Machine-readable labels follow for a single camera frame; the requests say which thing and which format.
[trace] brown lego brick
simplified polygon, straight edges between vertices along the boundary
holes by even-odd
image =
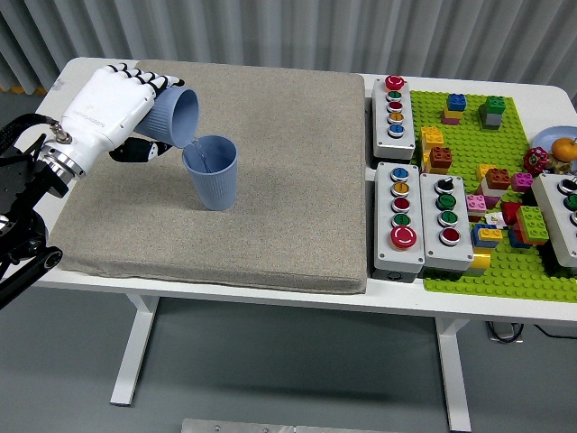
[[[487,186],[491,189],[507,189],[511,178],[506,169],[490,169],[485,175]]]
[[[429,155],[429,164],[432,168],[448,169],[453,163],[451,149],[448,147],[434,147]]]

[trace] blue cup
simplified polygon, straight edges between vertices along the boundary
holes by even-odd
[[[184,149],[197,134],[199,116],[197,94],[192,89],[166,88],[134,131]]]
[[[236,200],[238,149],[228,138],[204,135],[182,151],[182,162],[210,210],[226,210]]]

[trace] pink lego brick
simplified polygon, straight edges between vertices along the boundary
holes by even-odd
[[[511,189],[515,192],[525,192],[533,184],[533,176],[529,173],[515,173],[511,179]]]
[[[483,195],[469,194],[466,197],[466,200],[468,213],[477,215],[479,213],[484,214],[487,211],[487,206],[485,205],[485,198]]]
[[[485,198],[485,206],[487,207],[487,209],[493,209],[495,208],[495,206],[497,206],[497,203],[499,203],[499,200],[501,200],[501,197],[489,197],[489,196],[483,196]]]
[[[452,119],[451,117],[445,117],[444,113],[441,113],[441,123],[442,124],[459,124],[461,119]]]

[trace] green lego baseplate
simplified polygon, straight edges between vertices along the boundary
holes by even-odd
[[[444,145],[451,148],[453,164],[449,174],[461,176],[467,194],[473,194],[479,186],[476,169],[479,164],[494,164],[507,169],[512,176],[523,171],[523,156],[529,148],[525,131],[519,120],[515,103],[505,97],[506,109],[498,131],[482,130],[478,109],[486,96],[467,95],[467,107],[458,125],[441,123],[441,112],[448,93],[411,91],[411,105],[415,137],[420,139],[422,126],[436,126],[443,132]],[[419,152],[413,163],[420,166]],[[521,202],[521,195],[509,189],[505,201]],[[490,212],[499,212],[497,205]],[[577,302],[577,280],[555,278],[545,274],[536,248],[512,248],[508,237],[491,255],[490,268],[482,276],[461,277],[458,281],[425,279],[425,288],[456,294],[497,296],[503,298],[539,299],[561,302]]]

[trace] gray cushion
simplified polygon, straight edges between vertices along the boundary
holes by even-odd
[[[143,164],[102,155],[50,243],[59,267],[110,277],[359,293],[366,285],[364,85],[333,72],[159,60],[200,103],[197,136],[239,148],[238,196],[206,210],[172,149]]]

